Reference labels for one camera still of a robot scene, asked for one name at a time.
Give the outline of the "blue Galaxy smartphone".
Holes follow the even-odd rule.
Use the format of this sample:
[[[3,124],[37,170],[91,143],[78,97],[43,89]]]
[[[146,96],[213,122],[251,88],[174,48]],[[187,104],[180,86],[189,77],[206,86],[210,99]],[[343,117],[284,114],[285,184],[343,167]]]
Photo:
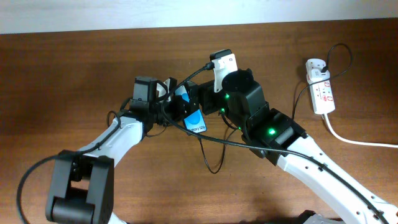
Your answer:
[[[207,131],[205,120],[203,119],[203,115],[201,110],[198,108],[198,104],[196,101],[192,99],[189,95],[187,89],[184,86],[179,87],[175,94],[177,96],[181,96],[184,102],[187,102],[190,106],[190,111],[188,114],[184,116],[183,125],[186,129],[194,133],[203,133]]]

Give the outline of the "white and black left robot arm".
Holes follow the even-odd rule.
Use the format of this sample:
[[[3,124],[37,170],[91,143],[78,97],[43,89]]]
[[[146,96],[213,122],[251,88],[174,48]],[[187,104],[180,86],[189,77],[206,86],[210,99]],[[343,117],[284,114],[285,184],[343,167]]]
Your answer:
[[[114,169],[139,144],[154,124],[167,126],[165,115],[180,118],[194,112],[197,85],[177,86],[174,78],[162,82],[137,77],[133,95],[123,101],[107,129],[77,151],[57,154],[46,219],[54,223],[122,223],[114,208]]]

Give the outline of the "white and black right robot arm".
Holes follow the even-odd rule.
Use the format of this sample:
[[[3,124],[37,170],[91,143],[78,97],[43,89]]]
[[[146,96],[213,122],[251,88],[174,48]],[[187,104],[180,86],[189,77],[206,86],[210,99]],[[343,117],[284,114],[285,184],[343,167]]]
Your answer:
[[[397,223],[397,207],[375,196],[331,160],[306,131],[270,108],[252,71],[229,73],[219,88],[199,86],[206,114],[219,111],[242,131],[243,141],[261,159],[291,174],[329,205],[345,223]]]

